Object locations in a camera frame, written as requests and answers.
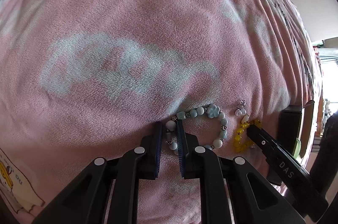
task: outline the green object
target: green object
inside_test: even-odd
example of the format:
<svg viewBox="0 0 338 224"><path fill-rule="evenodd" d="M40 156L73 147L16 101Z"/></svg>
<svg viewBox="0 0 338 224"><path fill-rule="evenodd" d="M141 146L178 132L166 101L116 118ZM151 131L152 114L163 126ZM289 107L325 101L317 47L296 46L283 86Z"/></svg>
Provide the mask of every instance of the green object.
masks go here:
<svg viewBox="0 0 338 224"><path fill-rule="evenodd" d="M293 158L296 159L298 157L300 153L300 147L301 147L301 142L298 138L296 138L295 148L293 149L293 153L292 153Z"/></svg>

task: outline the fleece blanket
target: fleece blanket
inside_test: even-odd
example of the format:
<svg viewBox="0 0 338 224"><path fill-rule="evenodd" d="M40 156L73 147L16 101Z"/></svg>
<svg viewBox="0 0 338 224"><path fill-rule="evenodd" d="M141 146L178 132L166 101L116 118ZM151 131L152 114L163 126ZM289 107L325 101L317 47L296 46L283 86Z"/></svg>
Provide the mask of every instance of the fleece blanket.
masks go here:
<svg viewBox="0 0 338 224"><path fill-rule="evenodd" d="M0 0L0 48L0 192L21 224L155 121L215 103L229 120L215 152L232 158L238 98L275 136L282 109L320 94L290 0ZM219 134L215 118L184 126L201 145ZM159 178L140 182L139 223L200 223L199 182L162 149ZM266 174L258 148L240 154Z"/></svg>

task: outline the silver earring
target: silver earring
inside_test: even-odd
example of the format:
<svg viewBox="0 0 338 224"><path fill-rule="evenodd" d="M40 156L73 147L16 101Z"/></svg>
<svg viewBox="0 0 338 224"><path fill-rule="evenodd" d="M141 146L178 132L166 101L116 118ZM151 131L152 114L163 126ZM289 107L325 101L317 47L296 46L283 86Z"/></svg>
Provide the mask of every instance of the silver earring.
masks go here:
<svg viewBox="0 0 338 224"><path fill-rule="evenodd" d="M237 110L235 111L235 115L236 116L243 116L246 115L246 109L244 109L246 107L246 101L245 99L240 99L239 98L239 104L237 106Z"/></svg>

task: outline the beaded bracelet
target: beaded bracelet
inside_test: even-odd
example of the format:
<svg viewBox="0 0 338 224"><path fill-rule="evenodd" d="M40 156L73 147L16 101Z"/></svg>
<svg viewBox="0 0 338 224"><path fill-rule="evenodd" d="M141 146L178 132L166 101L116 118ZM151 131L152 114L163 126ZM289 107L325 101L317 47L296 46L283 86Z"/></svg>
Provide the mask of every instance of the beaded bracelet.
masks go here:
<svg viewBox="0 0 338 224"><path fill-rule="evenodd" d="M262 124L258 119L255 119L254 121L248 122L248 120L245 120L244 118L241 121L241 125L236 131L235 137L234 137L234 149L237 153L245 151L248 147L253 146L255 143L250 139L247 142L245 142L243 145L241 145L241 134L244 132L245 129L249 128L250 125L256 125L258 128L262 128Z"/></svg>
<svg viewBox="0 0 338 224"><path fill-rule="evenodd" d="M221 131L219 133L218 138L216 138L212 145L204 145L205 148L209 150L218 149L222 147L223 141L228 137L228 132L226 130L226 126L228 124L228 120L225 118L225 113L223 113L218 106L215 104L210 104L208 107L198 107L196 109L192 109L188 113L184 111L180 111L176 114L176 116L172 117L172 120L169 120L166 123L166 140L169 145L170 150L174 151L174 154L178 155L177 143L172 140L171 132L174 132L176 129L176 120L185 120L186 118L195 118L198 115L206 114L209 118L218 117L221 123Z"/></svg>

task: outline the yellow beaded bracelet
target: yellow beaded bracelet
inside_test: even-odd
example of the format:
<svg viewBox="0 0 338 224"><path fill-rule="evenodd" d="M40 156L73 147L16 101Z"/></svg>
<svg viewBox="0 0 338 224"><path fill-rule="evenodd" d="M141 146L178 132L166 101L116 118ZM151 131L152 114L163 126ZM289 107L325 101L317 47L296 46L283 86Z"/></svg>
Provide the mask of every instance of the yellow beaded bracelet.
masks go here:
<svg viewBox="0 0 338 224"><path fill-rule="evenodd" d="M234 149L237 153L245 151L248 147L254 144L254 142L251 139L242 145L240 142L242 139L241 134L244 133L244 130L249 128L250 125L256 125L260 129L262 128L262 124L258 119L255 119L254 121L251 122L242 123L240 127L236 130L236 134L234 137Z"/></svg>

